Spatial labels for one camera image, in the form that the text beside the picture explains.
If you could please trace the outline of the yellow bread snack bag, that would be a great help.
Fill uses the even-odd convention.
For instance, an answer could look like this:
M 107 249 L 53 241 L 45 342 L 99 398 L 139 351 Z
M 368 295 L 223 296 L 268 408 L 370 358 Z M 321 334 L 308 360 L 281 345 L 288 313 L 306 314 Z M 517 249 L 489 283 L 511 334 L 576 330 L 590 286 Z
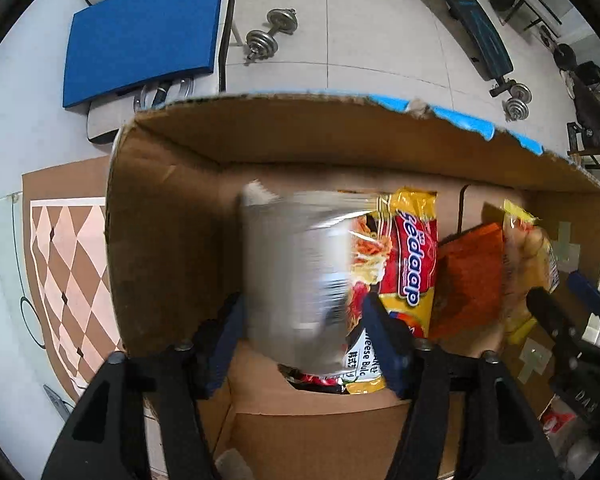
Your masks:
M 508 344 L 520 344 L 535 326 L 526 297 L 532 288 L 550 294 L 559 285 L 557 262 L 552 244 L 538 219 L 524 208 L 503 203 L 503 300 L 501 323 Z

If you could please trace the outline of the orange snack packet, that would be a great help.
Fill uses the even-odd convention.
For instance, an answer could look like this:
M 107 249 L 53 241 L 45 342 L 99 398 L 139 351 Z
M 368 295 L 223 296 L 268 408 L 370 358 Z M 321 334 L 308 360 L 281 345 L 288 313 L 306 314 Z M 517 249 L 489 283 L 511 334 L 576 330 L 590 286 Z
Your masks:
M 498 320 L 503 297 L 504 234 L 487 223 L 438 248 L 429 337 L 444 339 Z

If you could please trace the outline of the yellow red noodle packet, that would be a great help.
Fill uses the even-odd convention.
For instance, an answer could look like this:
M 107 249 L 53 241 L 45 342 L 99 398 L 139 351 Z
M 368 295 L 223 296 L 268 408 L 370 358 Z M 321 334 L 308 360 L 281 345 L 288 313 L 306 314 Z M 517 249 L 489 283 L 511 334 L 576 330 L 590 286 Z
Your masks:
M 351 289 L 344 371 L 329 383 L 341 394 L 385 388 L 375 350 L 362 325 L 370 292 L 416 337 L 429 333 L 438 258 L 437 194 L 399 188 L 379 194 L 372 210 L 352 221 Z

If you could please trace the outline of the white wafer packet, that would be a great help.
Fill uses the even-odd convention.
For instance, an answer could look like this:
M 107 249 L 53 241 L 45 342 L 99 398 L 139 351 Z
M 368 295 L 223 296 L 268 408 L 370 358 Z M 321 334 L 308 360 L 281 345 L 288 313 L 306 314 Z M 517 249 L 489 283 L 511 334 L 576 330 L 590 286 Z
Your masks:
M 242 188 L 247 337 L 278 364 L 315 375 L 344 370 L 352 290 L 352 222 L 374 194 L 276 195 Z

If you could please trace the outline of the blue smartphone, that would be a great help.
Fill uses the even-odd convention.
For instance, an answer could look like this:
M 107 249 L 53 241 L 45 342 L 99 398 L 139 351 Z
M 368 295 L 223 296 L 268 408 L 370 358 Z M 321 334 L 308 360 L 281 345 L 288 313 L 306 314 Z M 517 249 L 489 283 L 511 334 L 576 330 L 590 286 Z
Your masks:
M 58 411 L 62 420 L 66 422 L 71 415 L 72 405 L 68 401 L 65 401 L 57 392 L 50 388 L 50 386 L 44 385 L 43 390 L 46 393 L 48 400 L 52 402 L 54 408 Z

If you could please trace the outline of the wooden chair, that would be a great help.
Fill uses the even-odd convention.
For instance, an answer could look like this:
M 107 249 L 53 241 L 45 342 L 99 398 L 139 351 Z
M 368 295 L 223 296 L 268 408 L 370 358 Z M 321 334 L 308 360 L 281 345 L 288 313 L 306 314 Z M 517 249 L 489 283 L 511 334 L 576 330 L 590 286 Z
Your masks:
M 583 128 L 577 122 L 568 122 L 567 133 L 568 156 L 600 179 L 600 131 Z

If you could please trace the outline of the cardboard box with blue print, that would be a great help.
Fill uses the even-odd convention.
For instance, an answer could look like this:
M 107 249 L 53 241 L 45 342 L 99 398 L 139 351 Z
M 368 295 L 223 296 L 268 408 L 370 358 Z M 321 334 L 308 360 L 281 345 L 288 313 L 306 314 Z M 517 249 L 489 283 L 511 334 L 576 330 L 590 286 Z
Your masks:
M 600 276 L 600 184 L 573 162 L 490 122 L 388 96 L 260 93 L 138 113 L 117 136 L 107 182 L 112 302 L 125 350 L 156 375 L 166 473 L 212 479 L 234 448 L 259 479 L 385 479 L 407 404 L 388 392 L 300 392 L 240 344 L 211 398 L 194 400 L 208 332 L 242 288 L 240 189 L 439 195 L 450 237 L 518 200 Z

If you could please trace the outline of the chrome dumbbell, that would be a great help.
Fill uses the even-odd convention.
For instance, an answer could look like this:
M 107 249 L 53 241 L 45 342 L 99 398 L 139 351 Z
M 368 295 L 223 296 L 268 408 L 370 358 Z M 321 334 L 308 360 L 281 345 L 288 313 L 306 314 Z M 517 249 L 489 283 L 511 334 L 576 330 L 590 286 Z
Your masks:
M 246 65 L 272 58 L 278 51 L 276 36 L 293 35 L 299 26 L 297 11 L 293 8 L 269 10 L 266 20 L 268 30 L 253 29 L 246 35 Z
M 495 86 L 489 91 L 492 98 L 508 94 L 508 98 L 502 103 L 503 112 L 508 122 L 523 122 L 529 117 L 529 104 L 533 96 L 528 86 L 516 81 L 498 77 Z

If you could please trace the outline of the checkered brown table mat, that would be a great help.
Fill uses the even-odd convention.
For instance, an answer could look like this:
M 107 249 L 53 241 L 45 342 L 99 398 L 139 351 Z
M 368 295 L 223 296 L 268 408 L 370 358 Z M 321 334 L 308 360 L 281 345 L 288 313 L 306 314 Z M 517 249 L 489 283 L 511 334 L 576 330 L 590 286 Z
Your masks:
M 105 242 L 109 158 L 22 176 L 23 250 L 43 344 L 61 387 L 78 400 L 121 350 Z

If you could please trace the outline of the black dumbbell on floor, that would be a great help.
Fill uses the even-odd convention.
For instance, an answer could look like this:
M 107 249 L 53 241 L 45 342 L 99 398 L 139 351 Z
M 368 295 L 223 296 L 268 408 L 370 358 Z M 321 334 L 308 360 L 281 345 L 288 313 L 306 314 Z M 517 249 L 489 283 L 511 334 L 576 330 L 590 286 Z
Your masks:
M 578 66 L 577 55 L 568 44 L 558 41 L 567 13 L 573 8 L 569 0 L 489 0 L 496 12 L 505 12 L 504 22 L 508 23 L 522 8 L 532 13 L 532 20 L 524 32 L 539 26 L 540 39 L 553 55 L 558 70 L 574 72 Z

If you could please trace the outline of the blue seat cushion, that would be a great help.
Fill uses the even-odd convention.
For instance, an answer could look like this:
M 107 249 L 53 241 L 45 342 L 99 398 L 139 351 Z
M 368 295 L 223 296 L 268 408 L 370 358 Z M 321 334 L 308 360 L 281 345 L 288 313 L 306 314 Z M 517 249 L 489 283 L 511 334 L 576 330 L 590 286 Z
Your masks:
M 104 0 L 73 15 L 62 105 L 214 72 L 222 0 Z

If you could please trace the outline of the white padded chair left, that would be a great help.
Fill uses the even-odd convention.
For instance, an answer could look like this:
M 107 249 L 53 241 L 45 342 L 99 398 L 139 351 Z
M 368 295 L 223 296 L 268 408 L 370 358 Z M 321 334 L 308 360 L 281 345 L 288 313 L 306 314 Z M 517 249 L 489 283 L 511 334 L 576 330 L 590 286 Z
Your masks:
M 140 110 L 226 89 L 235 0 L 86 0 L 73 15 L 62 106 L 108 144 Z

